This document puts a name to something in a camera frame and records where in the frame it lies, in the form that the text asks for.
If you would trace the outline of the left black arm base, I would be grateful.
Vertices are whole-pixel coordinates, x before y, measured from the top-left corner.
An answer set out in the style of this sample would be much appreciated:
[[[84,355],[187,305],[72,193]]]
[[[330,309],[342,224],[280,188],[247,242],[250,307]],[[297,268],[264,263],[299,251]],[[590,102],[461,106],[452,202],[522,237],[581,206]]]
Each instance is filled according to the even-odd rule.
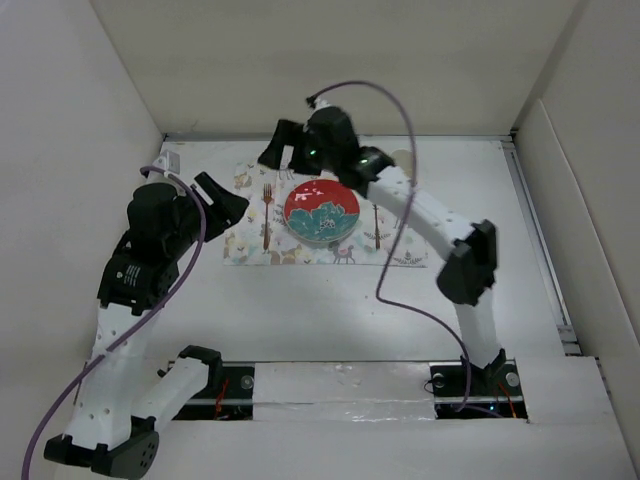
[[[217,386],[194,395],[174,416],[176,421],[248,421],[253,419],[255,365],[225,362]]]

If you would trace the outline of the copper spoon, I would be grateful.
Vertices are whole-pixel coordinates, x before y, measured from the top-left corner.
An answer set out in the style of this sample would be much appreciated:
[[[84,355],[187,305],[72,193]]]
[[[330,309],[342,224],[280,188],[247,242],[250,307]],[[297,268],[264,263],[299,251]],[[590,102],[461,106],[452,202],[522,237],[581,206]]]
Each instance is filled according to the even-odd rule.
[[[381,248],[381,237],[379,230],[379,219],[378,219],[378,206],[373,204],[374,211],[374,240],[375,240],[375,248],[376,250],[380,250]]]

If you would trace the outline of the red and teal plate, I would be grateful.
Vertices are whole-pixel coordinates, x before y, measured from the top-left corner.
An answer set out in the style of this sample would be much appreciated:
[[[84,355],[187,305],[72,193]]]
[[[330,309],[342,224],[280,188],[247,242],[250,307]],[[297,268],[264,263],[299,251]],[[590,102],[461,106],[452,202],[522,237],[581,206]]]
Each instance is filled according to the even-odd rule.
[[[344,239],[355,229],[360,213],[355,193],[334,179],[308,180],[284,194],[284,225],[293,237],[309,244]]]

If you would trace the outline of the pale yellow mug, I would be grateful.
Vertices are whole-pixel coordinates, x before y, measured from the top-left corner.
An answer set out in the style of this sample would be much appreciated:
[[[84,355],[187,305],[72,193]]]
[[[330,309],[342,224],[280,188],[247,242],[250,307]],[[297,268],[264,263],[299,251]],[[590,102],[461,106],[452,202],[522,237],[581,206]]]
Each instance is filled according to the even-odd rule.
[[[406,149],[396,149],[391,153],[391,158],[395,163],[393,170],[393,179],[399,184],[400,180],[411,186],[412,189],[417,188],[417,177],[414,166],[414,157],[411,151]]]

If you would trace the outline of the copper fork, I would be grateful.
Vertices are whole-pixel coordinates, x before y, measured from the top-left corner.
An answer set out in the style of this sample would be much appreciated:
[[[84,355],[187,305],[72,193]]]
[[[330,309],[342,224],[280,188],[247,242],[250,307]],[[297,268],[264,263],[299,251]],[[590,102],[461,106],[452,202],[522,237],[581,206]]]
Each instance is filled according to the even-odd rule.
[[[263,186],[263,203],[265,205],[265,215],[264,215],[264,230],[263,230],[263,250],[265,252],[269,251],[270,244],[270,223],[269,223],[269,207],[271,202],[273,201],[273,192],[272,185],[270,183],[265,183]]]

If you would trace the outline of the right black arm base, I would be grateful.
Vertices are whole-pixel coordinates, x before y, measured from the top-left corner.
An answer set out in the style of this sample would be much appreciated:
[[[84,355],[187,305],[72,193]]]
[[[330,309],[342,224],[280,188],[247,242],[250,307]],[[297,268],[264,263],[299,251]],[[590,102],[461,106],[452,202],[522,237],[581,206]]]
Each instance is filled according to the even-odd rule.
[[[423,389],[433,396],[437,420],[528,419],[517,365],[509,360],[488,384],[473,379],[461,362],[432,362]]]

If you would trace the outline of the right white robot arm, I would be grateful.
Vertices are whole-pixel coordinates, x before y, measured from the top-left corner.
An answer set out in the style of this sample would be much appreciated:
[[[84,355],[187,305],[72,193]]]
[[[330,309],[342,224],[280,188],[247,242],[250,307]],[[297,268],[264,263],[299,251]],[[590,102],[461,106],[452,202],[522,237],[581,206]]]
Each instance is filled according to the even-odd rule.
[[[435,250],[443,261],[436,284],[454,305],[464,345],[462,381],[476,394],[494,387],[506,362],[493,312],[496,226],[488,220],[473,223],[413,186],[390,155],[359,142],[339,107],[318,108],[305,123],[279,120],[259,164],[279,169],[287,146],[293,149],[288,165],[293,172],[332,173],[344,187],[399,217]]]

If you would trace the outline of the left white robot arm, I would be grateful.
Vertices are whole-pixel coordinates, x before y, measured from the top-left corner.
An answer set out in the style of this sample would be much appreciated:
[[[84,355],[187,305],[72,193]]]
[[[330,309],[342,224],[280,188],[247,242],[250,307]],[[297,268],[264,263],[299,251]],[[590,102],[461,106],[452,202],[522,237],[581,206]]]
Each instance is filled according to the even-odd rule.
[[[248,200],[201,172],[193,186],[165,172],[137,188],[128,228],[103,270],[91,357],[72,383],[77,403],[66,430],[46,442],[45,459],[115,479],[141,479],[152,466],[161,431],[197,394],[226,387],[220,352],[189,345],[159,382],[140,394],[139,378],[152,329],[195,266],[187,251],[236,225]]]

